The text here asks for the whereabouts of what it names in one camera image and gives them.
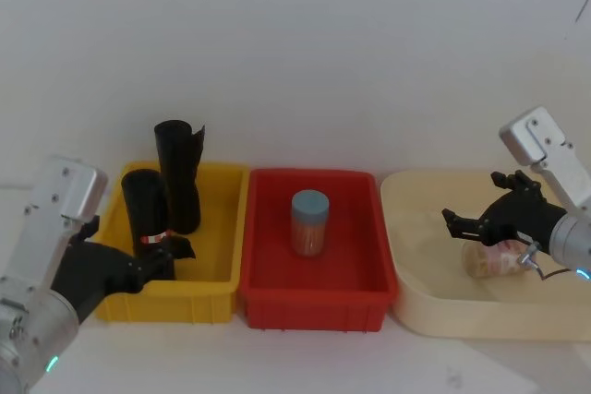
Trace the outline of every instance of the beige tray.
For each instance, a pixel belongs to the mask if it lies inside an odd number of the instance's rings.
[[[545,195],[556,203],[547,186]],[[400,295],[394,314],[429,336],[472,339],[591,340],[591,281],[574,273],[541,281],[523,275],[474,280],[461,263],[464,240],[441,216],[449,208],[477,218],[497,197],[482,171],[406,171],[381,185]],[[539,254],[545,272],[561,268]]]

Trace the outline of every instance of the white table surface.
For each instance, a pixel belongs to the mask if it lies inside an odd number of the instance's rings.
[[[0,190],[2,267],[27,195]],[[32,394],[580,394],[590,368],[591,345],[426,338],[390,316],[369,334],[90,318]]]

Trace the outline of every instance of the red plastic bin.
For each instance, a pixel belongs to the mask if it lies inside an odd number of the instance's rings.
[[[317,189],[331,207],[317,257],[291,248],[291,199]],[[379,331],[397,292],[374,178],[337,170],[250,175],[240,290],[261,329]]]

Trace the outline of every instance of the white wall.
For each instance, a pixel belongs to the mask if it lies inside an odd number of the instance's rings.
[[[0,0],[0,183],[49,153],[116,173],[151,128],[207,159],[513,166],[498,127],[546,104],[591,161],[584,0]]]

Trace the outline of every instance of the blue lid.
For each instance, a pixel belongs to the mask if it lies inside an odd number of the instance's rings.
[[[292,216],[302,223],[323,223],[329,217],[329,198],[314,189],[300,191],[292,198]]]

